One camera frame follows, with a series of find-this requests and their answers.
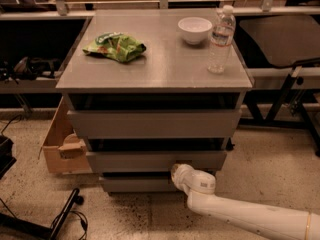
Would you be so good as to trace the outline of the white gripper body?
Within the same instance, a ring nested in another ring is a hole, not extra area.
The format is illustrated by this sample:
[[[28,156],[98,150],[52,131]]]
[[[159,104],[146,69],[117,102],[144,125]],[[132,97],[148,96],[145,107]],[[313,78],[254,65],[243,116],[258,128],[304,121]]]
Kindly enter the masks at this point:
[[[191,190],[208,195],[215,193],[215,177],[188,164],[174,164],[171,179],[175,187],[185,194],[189,194]]]

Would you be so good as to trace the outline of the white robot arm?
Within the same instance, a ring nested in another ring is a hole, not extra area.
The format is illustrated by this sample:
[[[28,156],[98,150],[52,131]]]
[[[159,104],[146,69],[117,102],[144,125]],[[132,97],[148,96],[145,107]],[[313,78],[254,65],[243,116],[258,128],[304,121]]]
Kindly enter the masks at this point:
[[[175,164],[171,178],[187,195],[188,208],[197,214],[270,240],[320,240],[317,214],[219,197],[215,194],[216,178],[188,164]]]

